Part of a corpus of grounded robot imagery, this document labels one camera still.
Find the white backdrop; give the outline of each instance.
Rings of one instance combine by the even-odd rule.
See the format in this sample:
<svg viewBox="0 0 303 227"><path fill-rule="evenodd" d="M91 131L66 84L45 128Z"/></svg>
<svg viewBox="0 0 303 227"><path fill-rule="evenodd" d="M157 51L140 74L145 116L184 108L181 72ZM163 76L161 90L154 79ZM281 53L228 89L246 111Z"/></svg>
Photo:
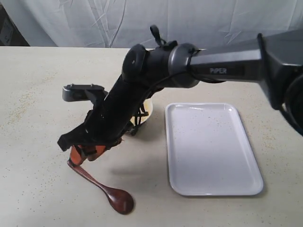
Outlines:
<svg viewBox="0 0 303 227"><path fill-rule="evenodd" d="M303 26L303 0L1 0L32 46L154 47L165 39L200 48Z"/></svg>

